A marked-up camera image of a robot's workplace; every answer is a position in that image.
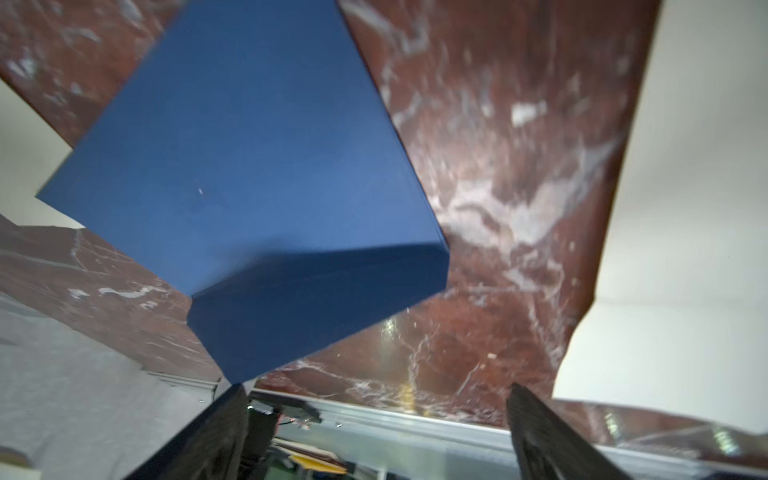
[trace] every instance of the red marble surface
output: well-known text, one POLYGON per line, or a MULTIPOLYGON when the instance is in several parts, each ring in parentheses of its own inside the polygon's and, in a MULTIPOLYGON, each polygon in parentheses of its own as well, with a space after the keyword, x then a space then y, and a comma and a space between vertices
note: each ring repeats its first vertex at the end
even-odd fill
MULTIPOLYGON (((0 0, 0 76, 74 145, 180 4, 0 0)), ((449 288, 258 386, 503 426, 511 382, 549 399, 592 301, 658 3, 342 5, 448 237, 449 288)), ((150 369, 220 375, 189 299, 86 230, 0 222, 0 290, 150 369)), ((766 458, 760 439, 691 419, 548 404, 593 442, 766 458)))

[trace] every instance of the white paper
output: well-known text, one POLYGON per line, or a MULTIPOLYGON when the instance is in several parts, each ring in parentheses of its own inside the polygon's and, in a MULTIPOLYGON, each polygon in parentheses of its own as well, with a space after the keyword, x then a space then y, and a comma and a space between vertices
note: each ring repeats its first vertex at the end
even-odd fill
POLYGON ((667 0, 559 399, 768 432, 768 8, 667 0))
POLYGON ((82 228, 35 195, 71 148, 0 81, 0 214, 17 225, 82 228))

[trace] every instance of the red marble slab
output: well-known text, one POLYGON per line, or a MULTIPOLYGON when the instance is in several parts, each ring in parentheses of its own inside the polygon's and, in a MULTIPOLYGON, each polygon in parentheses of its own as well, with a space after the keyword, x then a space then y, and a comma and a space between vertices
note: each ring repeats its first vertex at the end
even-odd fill
MULTIPOLYGON (((0 0, 0 76, 74 145, 181 3, 0 0)), ((504 426, 511 382, 550 398, 591 304, 658 2, 342 6, 451 244, 449 288, 258 386, 504 426)), ((0 222, 0 290, 149 369, 220 375, 184 324, 189 299, 86 230, 0 222)), ((768 458, 692 419, 548 404, 593 442, 768 458)))

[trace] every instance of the marble veining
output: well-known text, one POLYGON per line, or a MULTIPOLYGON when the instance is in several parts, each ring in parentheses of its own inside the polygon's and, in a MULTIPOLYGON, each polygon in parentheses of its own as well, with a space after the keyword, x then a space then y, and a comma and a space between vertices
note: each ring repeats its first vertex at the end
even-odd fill
MULTIPOLYGON (((0 75, 75 145, 182 3, 0 0, 0 75)), ((592 301, 658 2, 340 6, 450 243, 449 286, 258 386, 505 426, 516 381, 593 442, 765 465, 756 437, 550 399, 592 301)), ((1 291, 147 368, 220 375, 184 295, 87 230, 2 220, 1 291)))

